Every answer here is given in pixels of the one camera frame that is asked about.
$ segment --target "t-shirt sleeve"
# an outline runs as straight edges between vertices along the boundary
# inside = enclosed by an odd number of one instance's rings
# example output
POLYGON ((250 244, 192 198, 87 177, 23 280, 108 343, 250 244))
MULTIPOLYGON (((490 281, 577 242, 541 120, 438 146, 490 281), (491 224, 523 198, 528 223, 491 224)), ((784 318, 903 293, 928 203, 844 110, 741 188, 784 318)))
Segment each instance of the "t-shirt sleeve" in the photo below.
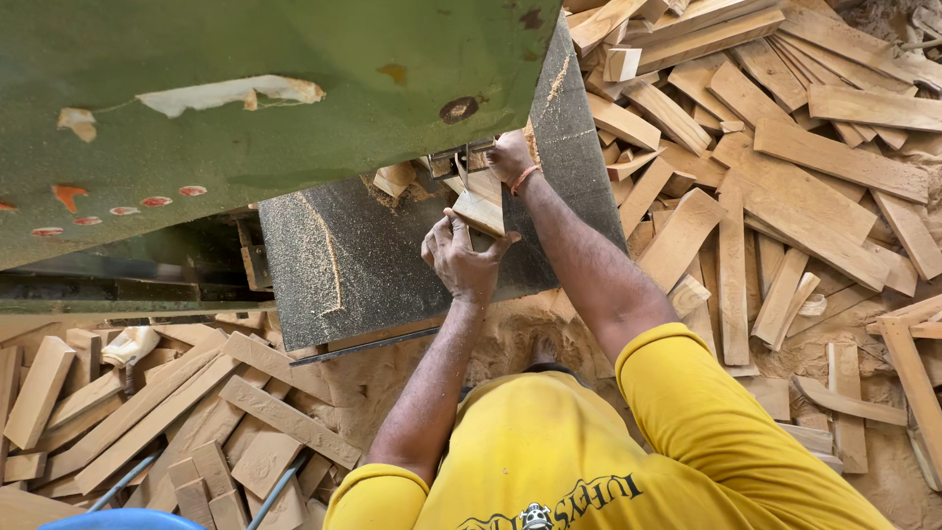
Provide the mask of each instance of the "t-shirt sleeve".
POLYGON ((656 452, 752 500, 789 527, 893 528, 778 427, 684 324, 637 336, 619 355, 615 373, 656 452))
POLYGON ((419 476, 389 464, 367 464, 350 472, 333 493, 324 528, 411 530, 429 487, 419 476))

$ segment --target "hand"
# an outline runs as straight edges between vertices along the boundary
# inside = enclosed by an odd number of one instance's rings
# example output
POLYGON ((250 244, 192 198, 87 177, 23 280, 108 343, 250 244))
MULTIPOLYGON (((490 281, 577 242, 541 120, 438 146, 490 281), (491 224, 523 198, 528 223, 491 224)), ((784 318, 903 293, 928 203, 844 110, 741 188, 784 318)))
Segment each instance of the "hand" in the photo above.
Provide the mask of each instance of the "hand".
POLYGON ((494 149, 487 152, 487 164, 501 182, 512 186, 518 176, 535 165, 527 149, 524 130, 517 129, 500 135, 494 149))
POLYGON ((486 306, 497 285, 500 259, 520 234, 509 232, 495 240, 486 252, 471 247, 468 225, 451 208, 422 241, 422 258, 442 278, 455 300, 486 306))

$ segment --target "yellow t-shirt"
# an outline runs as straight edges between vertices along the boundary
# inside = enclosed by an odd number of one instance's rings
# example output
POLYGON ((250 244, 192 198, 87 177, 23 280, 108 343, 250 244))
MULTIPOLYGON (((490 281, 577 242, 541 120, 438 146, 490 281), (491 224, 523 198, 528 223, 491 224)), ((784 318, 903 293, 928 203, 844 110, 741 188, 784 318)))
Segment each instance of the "yellow t-shirt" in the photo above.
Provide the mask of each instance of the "yellow t-shirt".
POLYGON ((615 373, 656 454, 571 375, 510 375, 465 399, 431 491, 402 468, 365 465, 324 528, 893 530, 683 324, 632 340, 615 373))

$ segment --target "orange bracelet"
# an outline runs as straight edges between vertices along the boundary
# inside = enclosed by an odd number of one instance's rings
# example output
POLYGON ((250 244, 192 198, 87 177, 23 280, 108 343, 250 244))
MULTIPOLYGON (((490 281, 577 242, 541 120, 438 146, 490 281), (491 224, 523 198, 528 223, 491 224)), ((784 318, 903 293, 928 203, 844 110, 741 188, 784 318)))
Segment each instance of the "orange bracelet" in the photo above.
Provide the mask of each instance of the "orange bracelet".
POLYGON ((529 174, 533 173, 533 170, 538 170, 538 169, 540 169, 540 166, 530 166, 526 168, 524 172, 521 173, 520 176, 517 177, 517 180, 513 183, 513 186, 511 186, 511 195, 516 195, 517 188, 520 187, 524 179, 527 178, 529 174))

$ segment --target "man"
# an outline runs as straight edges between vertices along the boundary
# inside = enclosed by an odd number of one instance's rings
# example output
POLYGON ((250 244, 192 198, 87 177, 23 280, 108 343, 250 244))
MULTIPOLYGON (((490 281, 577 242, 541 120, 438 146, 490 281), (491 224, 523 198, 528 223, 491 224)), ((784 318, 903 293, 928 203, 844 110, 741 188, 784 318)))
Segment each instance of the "man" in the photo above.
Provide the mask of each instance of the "man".
POLYGON ((458 406, 498 262, 520 236, 474 252, 467 225, 446 209, 422 256, 454 301, 366 465, 332 497, 326 529, 893 529, 777 427, 658 287, 530 169, 520 131, 488 158, 526 205, 655 452, 564 372, 507 375, 458 406))

